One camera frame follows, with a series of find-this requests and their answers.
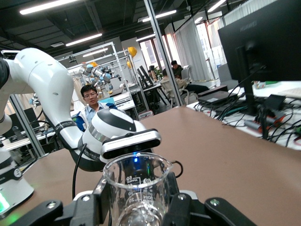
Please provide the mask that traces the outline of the black power adapter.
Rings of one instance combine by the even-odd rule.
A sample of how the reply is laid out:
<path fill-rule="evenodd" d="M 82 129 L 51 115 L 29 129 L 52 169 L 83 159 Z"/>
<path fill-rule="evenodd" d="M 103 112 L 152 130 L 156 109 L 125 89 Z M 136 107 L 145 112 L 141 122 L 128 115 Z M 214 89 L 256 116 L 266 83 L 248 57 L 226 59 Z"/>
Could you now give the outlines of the black power adapter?
<path fill-rule="evenodd" d="M 281 110 L 285 96 L 271 94 L 264 102 L 265 106 L 269 109 Z"/>

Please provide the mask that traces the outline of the man in blue-white jacket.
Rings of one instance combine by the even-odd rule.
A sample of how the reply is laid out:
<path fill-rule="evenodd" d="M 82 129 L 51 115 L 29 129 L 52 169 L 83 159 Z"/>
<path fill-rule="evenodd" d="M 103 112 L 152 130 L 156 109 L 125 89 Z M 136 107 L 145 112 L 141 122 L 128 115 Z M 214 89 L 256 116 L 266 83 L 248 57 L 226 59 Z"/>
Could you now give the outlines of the man in blue-white jacket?
<path fill-rule="evenodd" d="M 83 132 L 88 128 L 92 118 L 99 110 L 117 109 L 112 103 L 99 103 L 96 87 L 91 84 L 83 86 L 80 92 L 87 105 L 77 113 L 75 122 Z"/>

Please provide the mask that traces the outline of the grey metal frame post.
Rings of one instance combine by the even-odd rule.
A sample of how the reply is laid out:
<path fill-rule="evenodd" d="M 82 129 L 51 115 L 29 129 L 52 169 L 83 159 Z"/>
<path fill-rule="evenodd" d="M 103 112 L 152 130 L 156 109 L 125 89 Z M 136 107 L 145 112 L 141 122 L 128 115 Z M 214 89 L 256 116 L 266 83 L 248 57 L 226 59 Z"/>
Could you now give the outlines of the grey metal frame post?
<path fill-rule="evenodd" d="M 11 94 L 9 97 L 10 103 L 13 106 L 15 113 L 23 126 L 27 137 L 29 138 L 31 145 L 37 155 L 37 157 L 43 157 L 45 155 L 45 152 L 37 139 L 31 125 L 29 124 L 29 120 L 24 112 L 23 105 L 20 102 L 20 99 L 16 94 Z"/>
<path fill-rule="evenodd" d="M 177 105 L 180 107 L 180 106 L 183 105 L 183 101 L 181 99 L 181 95 L 179 93 L 177 83 L 176 83 L 175 78 L 174 78 L 174 74 L 173 74 L 172 69 L 169 65 L 167 51 L 166 51 L 166 48 L 165 48 L 165 45 L 164 45 L 164 42 L 163 42 L 163 39 L 162 39 L 162 34 L 161 34 L 159 24 L 158 24 L 157 19 L 156 19 L 154 9 L 152 7 L 152 2 L 151 2 L 151 0 L 143 0 L 143 1 L 144 1 L 144 4 L 145 4 L 147 13 L 148 13 L 148 17 L 150 18 L 150 23 L 151 23 L 152 29 L 154 31 L 155 38 L 157 39 L 158 47 L 159 47 L 159 50 L 160 50 L 162 58 L 163 58 L 166 73 L 168 75 L 169 82 L 170 82 L 171 87 L 172 87 L 172 91 L 174 93 L 175 101 L 176 101 Z"/>

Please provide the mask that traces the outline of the long ceiling light bar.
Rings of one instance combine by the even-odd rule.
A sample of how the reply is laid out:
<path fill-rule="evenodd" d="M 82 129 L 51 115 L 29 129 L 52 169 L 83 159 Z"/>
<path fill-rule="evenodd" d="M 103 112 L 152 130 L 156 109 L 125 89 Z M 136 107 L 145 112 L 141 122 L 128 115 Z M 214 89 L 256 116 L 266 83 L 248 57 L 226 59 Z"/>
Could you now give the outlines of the long ceiling light bar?
<path fill-rule="evenodd" d="M 103 49 L 100 49 L 100 50 L 97 50 L 97 51 L 93 51 L 93 52 L 88 53 L 88 54 L 84 54 L 83 57 L 92 56 L 92 55 L 95 55 L 95 54 L 98 54 L 98 53 L 105 52 L 107 50 L 108 50 L 108 48 L 103 48 Z"/>
<path fill-rule="evenodd" d="M 72 45 L 76 45 L 76 44 L 79 44 L 79 43 L 82 43 L 82 42 L 85 42 L 85 41 L 88 41 L 88 40 L 92 40 L 92 39 L 101 37 L 102 35 L 103 35 L 102 33 L 95 34 L 95 35 L 88 36 L 88 37 L 85 37 L 85 38 L 82 38 L 82 39 L 79 39 L 79 40 L 76 40 L 76 41 L 72 41 L 72 42 L 67 43 L 67 44 L 65 44 L 65 45 L 66 45 L 67 47 L 69 47 L 69 46 L 72 46 Z"/>
<path fill-rule="evenodd" d="M 66 4 L 70 4 L 73 2 L 77 2 L 79 0 L 56 0 L 56 1 L 52 1 L 52 2 L 48 2 L 48 3 L 44 3 L 41 5 L 37 5 L 34 7 L 30 7 L 30 8 L 26 8 L 26 9 L 22 9 L 20 10 L 20 14 L 21 15 L 27 15 L 27 14 L 31 14 L 31 13 L 35 13 L 35 12 L 40 12 L 46 9 L 50 9 L 50 8 L 55 8 L 58 6 L 62 6 L 62 5 L 66 5 Z"/>
<path fill-rule="evenodd" d="M 177 10 L 168 11 L 168 12 L 156 15 L 155 18 L 161 18 L 161 17 L 169 16 L 169 15 L 175 14 L 176 12 L 177 12 Z M 151 18 L 147 17 L 147 18 L 144 18 L 142 20 L 142 22 L 148 22 L 150 20 L 151 20 Z"/>

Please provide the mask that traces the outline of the green printed package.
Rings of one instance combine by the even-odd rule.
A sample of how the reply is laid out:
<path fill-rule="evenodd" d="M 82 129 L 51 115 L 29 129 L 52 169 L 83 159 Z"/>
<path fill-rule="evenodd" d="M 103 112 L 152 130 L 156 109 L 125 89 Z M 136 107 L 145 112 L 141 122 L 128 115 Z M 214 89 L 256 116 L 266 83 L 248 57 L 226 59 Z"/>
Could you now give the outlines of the green printed package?
<path fill-rule="evenodd" d="M 278 83 L 278 81 L 254 81 L 254 86 L 256 89 L 263 89 L 267 85 L 272 85 Z"/>

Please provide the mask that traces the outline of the seated person in beige top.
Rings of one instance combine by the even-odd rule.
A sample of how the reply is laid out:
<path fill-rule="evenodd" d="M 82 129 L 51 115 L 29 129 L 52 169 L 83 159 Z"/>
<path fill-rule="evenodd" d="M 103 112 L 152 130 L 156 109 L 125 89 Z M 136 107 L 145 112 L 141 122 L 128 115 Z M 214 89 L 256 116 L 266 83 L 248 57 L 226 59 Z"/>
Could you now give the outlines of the seated person in beige top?
<path fill-rule="evenodd" d="M 166 69 L 163 70 L 162 74 L 163 74 L 163 79 L 160 82 L 161 85 L 163 85 L 163 88 L 165 89 L 165 91 L 170 97 L 174 97 L 174 92 L 172 91 L 171 82 L 167 75 Z M 175 81 L 177 83 L 177 87 L 178 87 L 177 89 L 185 89 L 188 86 L 187 82 L 185 80 L 180 79 L 178 75 L 175 76 Z"/>

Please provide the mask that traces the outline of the silver blue-jointed robot arm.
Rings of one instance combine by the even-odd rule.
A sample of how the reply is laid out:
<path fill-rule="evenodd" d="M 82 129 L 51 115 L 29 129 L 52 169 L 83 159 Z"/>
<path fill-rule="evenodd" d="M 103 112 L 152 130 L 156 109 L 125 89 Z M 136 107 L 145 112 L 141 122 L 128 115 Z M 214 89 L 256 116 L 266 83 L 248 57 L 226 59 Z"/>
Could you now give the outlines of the silver blue-jointed robot arm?
<path fill-rule="evenodd" d="M 93 66 L 88 64 L 79 69 L 79 73 L 83 76 L 85 85 L 91 84 L 95 86 L 109 85 L 111 82 L 111 74 L 105 67 Z"/>

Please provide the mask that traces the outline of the seated man in dark jacket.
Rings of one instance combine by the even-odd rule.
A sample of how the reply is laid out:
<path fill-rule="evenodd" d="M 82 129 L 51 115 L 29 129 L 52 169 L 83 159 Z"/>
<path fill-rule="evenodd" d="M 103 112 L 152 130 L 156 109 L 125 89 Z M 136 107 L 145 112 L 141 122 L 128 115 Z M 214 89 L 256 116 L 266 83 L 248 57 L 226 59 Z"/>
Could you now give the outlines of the seated man in dark jacket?
<path fill-rule="evenodd" d="M 172 66 L 172 70 L 173 70 L 173 73 L 175 76 L 175 80 L 176 80 L 179 88 L 185 88 L 186 90 L 193 91 L 196 94 L 209 90 L 209 88 L 207 86 L 190 84 L 190 83 L 187 83 L 185 80 L 183 80 L 182 79 L 183 68 L 180 65 L 178 65 L 176 60 L 173 60 L 171 62 L 171 66 Z"/>

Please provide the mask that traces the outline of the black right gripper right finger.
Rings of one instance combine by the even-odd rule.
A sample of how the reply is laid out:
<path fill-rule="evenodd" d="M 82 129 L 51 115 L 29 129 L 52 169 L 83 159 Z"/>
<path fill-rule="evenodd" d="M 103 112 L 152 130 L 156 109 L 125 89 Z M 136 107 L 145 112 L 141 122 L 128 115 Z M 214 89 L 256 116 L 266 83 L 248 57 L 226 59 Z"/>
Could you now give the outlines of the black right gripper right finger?
<path fill-rule="evenodd" d="M 201 203 L 194 192 L 180 192 L 173 172 L 168 173 L 167 184 L 171 198 L 162 226 L 256 226 L 223 198 Z"/>

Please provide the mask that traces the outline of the brown table cover mat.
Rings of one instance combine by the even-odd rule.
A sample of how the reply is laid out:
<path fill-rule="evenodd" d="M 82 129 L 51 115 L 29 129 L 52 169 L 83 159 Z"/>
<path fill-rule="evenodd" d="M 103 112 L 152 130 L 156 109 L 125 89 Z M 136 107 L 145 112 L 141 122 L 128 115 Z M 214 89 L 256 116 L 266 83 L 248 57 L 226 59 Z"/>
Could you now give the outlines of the brown table cover mat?
<path fill-rule="evenodd" d="M 142 124 L 162 136 L 155 153 L 183 164 L 181 189 L 224 198 L 257 226 L 301 226 L 301 140 L 287 148 L 185 106 Z"/>

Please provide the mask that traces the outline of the white metal rack frame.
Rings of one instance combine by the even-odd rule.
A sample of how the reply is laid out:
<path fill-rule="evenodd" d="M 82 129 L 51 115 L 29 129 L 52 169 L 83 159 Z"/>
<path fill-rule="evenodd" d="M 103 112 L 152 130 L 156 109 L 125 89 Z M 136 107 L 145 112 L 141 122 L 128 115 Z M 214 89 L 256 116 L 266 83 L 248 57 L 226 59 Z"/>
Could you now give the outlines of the white metal rack frame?
<path fill-rule="evenodd" d="M 98 99 L 101 102 L 112 101 L 118 109 L 136 113 L 135 103 L 129 89 L 130 79 L 127 79 L 125 76 L 127 66 L 126 61 L 130 59 L 128 51 L 123 50 L 117 52 L 114 43 L 110 42 L 108 44 L 92 48 L 91 51 L 83 51 L 80 54 L 88 54 L 103 48 L 108 48 L 108 50 L 92 56 L 84 57 L 86 61 L 75 66 L 70 66 L 67 68 L 68 72 L 74 78 L 77 78 L 82 85 L 84 85 L 83 76 L 79 73 L 79 69 L 82 66 L 86 66 L 91 62 L 96 62 L 98 66 L 107 68 L 112 76 L 111 82 L 109 85 L 96 86 L 99 92 Z"/>

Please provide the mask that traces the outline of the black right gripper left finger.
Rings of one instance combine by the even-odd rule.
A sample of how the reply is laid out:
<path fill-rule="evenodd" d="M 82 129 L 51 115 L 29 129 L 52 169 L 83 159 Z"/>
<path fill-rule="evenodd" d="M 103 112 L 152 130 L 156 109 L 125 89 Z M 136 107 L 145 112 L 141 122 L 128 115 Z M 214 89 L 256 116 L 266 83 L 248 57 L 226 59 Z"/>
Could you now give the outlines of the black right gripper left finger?
<path fill-rule="evenodd" d="M 109 211 L 109 186 L 102 178 L 95 189 L 67 206 L 60 200 L 48 200 L 24 214 L 14 226 L 99 226 Z"/>

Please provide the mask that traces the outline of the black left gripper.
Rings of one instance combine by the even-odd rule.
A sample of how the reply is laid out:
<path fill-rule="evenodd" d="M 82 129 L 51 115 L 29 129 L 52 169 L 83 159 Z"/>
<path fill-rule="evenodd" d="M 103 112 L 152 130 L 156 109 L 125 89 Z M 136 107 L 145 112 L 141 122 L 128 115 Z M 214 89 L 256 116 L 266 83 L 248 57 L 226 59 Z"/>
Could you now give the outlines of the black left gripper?
<path fill-rule="evenodd" d="M 151 166 L 148 162 L 134 162 L 131 176 L 150 176 Z"/>

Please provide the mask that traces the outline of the large black monitor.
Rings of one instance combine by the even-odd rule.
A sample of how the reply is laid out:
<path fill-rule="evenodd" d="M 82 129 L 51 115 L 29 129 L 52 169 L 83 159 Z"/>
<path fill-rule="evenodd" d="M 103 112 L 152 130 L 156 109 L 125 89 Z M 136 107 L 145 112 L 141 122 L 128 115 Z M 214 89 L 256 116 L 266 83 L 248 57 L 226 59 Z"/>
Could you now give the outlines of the large black monitor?
<path fill-rule="evenodd" d="M 252 81 L 301 81 L 300 19 L 301 0 L 276 0 L 218 31 L 250 115 L 257 113 Z"/>

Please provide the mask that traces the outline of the clear glass measuring beaker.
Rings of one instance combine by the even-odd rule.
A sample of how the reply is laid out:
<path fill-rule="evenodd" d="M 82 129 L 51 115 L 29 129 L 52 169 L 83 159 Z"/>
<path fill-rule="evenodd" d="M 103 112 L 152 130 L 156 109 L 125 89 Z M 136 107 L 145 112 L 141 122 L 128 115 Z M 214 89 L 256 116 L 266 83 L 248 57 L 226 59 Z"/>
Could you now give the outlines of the clear glass measuring beaker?
<path fill-rule="evenodd" d="M 148 162 L 150 176 L 131 176 L 134 162 Z M 109 161 L 103 176 L 110 188 L 111 226 L 160 226 L 169 208 L 167 176 L 173 165 L 154 153 Z"/>

